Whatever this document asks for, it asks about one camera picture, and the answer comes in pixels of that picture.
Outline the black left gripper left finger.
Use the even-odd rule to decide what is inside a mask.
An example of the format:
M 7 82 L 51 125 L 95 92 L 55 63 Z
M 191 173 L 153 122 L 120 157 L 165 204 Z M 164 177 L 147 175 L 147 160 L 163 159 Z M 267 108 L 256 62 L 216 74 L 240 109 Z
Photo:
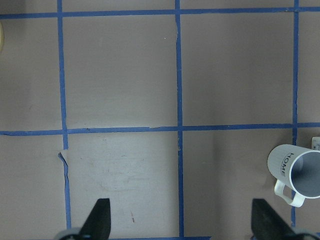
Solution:
M 111 233 L 109 198 L 99 198 L 79 231 L 81 240 L 108 240 Z

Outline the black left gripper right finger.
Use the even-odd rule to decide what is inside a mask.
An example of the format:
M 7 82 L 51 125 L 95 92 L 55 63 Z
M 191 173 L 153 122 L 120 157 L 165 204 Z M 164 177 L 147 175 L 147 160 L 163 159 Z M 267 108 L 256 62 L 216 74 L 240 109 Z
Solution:
M 292 240 L 296 233 L 263 198 L 251 206 L 251 230 L 256 240 Z

